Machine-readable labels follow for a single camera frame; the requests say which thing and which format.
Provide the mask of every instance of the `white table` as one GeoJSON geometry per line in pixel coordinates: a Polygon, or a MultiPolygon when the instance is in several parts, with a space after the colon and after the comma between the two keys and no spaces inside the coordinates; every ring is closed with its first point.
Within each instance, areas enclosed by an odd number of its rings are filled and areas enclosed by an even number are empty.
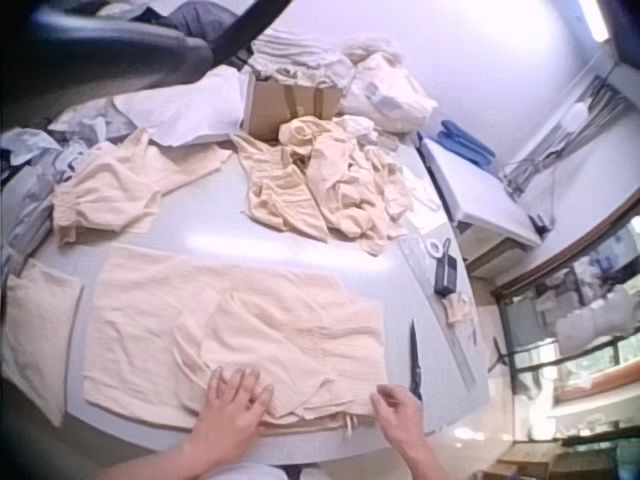
{"type": "MultiPolygon", "coordinates": [[[[419,178],[427,176],[412,147],[402,145],[396,161],[419,178]]],[[[184,431],[141,424],[112,414],[83,398],[85,337],[94,287],[114,239],[225,263],[284,265],[331,274],[355,293],[384,304],[385,357],[391,383],[409,385],[409,325],[415,319],[423,372],[425,432],[452,424],[488,401],[484,349],[472,346],[468,332],[460,335],[477,378],[474,389],[467,391],[434,314],[395,243],[391,242],[382,255],[374,258],[355,243],[332,240],[323,244],[294,233],[272,231],[241,213],[246,185],[244,172],[234,157],[221,171],[164,198],[160,214],[146,234],[100,235],[90,242],[62,249],[50,238],[38,250],[37,260],[81,279],[84,284],[67,368],[67,411],[71,415],[115,437],[155,450],[173,446],[186,436],[184,431]]],[[[442,241],[447,236],[453,238],[453,231],[445,223],[430,236],[442,241]]],[[[459,258],[455,241],[450,253],[459,258]]],[[[471,295],[465,271],[459,272],[458,282],[459,290],[471,295]]],[[[318,462],[370,452],[385,445],[377,428],[358,428],[350,437],[345,430],[282,435],[260,439],[246,460],[268,464],[318,462]]]]}

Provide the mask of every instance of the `white wall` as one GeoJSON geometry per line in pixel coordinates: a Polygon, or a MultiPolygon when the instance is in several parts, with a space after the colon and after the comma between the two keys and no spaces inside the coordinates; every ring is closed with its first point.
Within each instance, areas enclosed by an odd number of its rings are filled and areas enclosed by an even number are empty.
{"type": "Polygon", "coordinates": [[[586,64],[552,0],[295,0],[275,26],[391,37],[441,113],[509,159],[586,64]]]}
{"type": "MultiPolygon", "coordinates": [[[[542,245],[496,279],[524,273],[568,247],[604,220],[640,187],[640,112],[620,119],[556,167],[556,227],[542,245]]],[[[553,168],[538,175],[521,199],[528,212],[548,218],[553,168]]]]}

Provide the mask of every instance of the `floor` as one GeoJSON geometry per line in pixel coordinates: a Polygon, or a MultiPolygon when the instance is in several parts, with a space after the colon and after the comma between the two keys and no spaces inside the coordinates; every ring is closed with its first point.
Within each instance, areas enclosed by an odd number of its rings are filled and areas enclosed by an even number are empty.
{"type": "MultiPolygon", "coordinates": [[[[480,332],[488,347],[488,363],[492,363],[494,336],[505,350],[498,308],[486,284],[474,281],[472,286],[480,332]]],[[[23,460],[38,458],[48,472],[47,478],[86,478],[102,467],[147,453],[70,416],[56,429],[10,384],[3,382],[2,387],[2,428],[10,435],[8,444],[16,447],[23,460]]],[[[493,463],[511,444],[514,418],[508,367],[498,365],[493,370],[489,388],[488,405],[429,437],[429,443],[453,478],[470,478],[493,463]]],[[[327,462],[321,467],[331,480],[410,478],[402,460],[390,449],[327,462]]]]}

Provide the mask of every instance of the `right hand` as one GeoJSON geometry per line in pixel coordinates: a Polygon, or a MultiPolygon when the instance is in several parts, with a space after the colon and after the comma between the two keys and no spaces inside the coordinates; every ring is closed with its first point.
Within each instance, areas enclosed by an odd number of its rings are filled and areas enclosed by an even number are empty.
{"type": "Polygon", "coordinates": [[[391,446],[406,455],[425,445],[422,404],[398,385],[378,385],[371,403],[382,433],[391,446]]]}

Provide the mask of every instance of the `blue scissors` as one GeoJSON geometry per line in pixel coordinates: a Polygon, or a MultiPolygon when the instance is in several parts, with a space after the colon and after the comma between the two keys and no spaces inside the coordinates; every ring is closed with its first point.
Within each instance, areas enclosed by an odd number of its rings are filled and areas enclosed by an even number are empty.
{"type": "Polygon", "coordinates": [[[420,361],[418,360],[418,339],[416,338],[416,326],[413,320],[411,320],[409,342],[411,352],[411,386],[409,390],[422,402],[422,393],[420,393],[420,387],[422,386],[422,369],[420,368],[420,361]]]}

